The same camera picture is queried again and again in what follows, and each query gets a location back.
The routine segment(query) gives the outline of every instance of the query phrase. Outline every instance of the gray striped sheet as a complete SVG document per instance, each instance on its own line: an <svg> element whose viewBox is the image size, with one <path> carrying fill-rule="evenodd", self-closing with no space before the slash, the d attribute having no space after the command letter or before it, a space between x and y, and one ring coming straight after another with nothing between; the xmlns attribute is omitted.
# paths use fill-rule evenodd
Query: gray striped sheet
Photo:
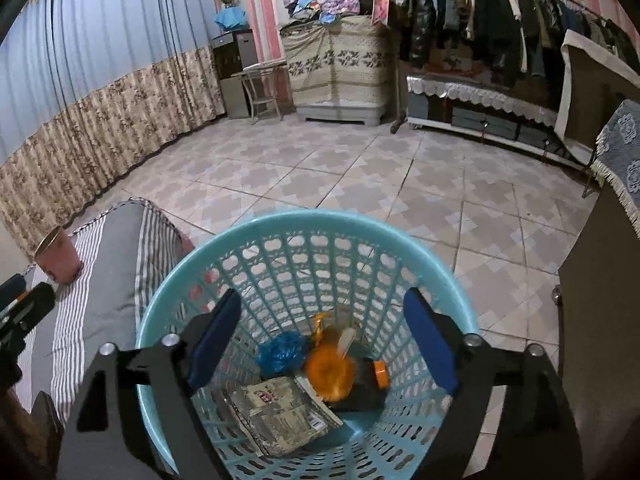
<svg viewBox="0 0 640 480"><path fill-rule="evenodd" d="M134 348L146 306L182 257L179 231L144 199L114 206L72 238L82 273L58 289L56 306L27 336L15 387L28 411L39 391L50 394L63 422L100 345ZM25 277L31 287L48 280L37 266Z"/></svg>

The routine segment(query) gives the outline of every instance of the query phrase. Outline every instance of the lace tablecloth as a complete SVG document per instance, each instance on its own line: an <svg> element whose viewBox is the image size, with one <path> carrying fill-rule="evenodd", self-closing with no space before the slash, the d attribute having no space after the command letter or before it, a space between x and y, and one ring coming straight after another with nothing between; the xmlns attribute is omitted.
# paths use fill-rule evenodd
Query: lace tablecloth
<svg viewBox="0 0 640 480"><path fill-rule="evenodd" d="M616 191L640 237L640 104L625 100L602 129L591 170Z"/></svg>
<svg viewBox="0 0 640 480"><path fill-rule="evenodd" d="M554 126L558 118L558 114L553 110L509 97L489 88L478 88L465 83L416 76L408 76L406 82L409 92L414 94L435 95L442 99L471 102L475 105L516 114L537 123L546 124L546 126Z"/></svg>

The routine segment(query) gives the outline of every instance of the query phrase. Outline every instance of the blue plastic basket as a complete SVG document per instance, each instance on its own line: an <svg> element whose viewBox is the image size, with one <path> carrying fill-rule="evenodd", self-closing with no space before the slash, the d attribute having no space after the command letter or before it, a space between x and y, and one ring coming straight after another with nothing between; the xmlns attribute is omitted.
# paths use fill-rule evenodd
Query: blue plastic basket
<svg viewBox="0 0 640 480"><path fill-rule="evenodd" d="M208 284L203 274L211 269L219 279ZM189 292L197 285L204 299L194 302ZM402 315L402 298L418 286L463 333L478 332L475 313L450 270L404 233L364 216L325 210L264 216L225 231L171 272L145 312L138 348L180 332L203 304L213 305L230 286L242 294L241 320L211 382L192 400L232 478L411 478L449 398L431 379ZM363 345L388 368L385 409L367 431L353 432L339 446L258 458L209 390L260 382L258 345L282 330L309 333L318 312L341 326L364 329ZM151 390L139 386L138 393L147 431L175 470Z"/></svg>

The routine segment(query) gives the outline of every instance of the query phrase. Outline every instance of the paper packaging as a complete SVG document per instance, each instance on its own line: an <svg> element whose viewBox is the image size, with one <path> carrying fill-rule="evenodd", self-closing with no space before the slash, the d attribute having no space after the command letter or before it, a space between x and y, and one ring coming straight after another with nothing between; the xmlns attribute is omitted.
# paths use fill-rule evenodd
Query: paper packaging
<svg viewBox="0 0 640 480"><path fill-rule="evenodd" d="M288 454L342 425L302 376L277 377L223 395L258 456Z"/></svg>

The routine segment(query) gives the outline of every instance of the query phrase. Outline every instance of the orange lid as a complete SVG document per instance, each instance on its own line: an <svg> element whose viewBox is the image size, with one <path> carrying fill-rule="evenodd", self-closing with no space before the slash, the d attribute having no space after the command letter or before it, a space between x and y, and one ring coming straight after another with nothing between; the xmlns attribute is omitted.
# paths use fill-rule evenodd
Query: orange lid
<svg viewBox="0 0 640 480"><path fill-rule="evenodd" d="M381 390L389 387L389 374L386 372L384 361L373 361L373 369L376 371L376 381Z"/></svg>

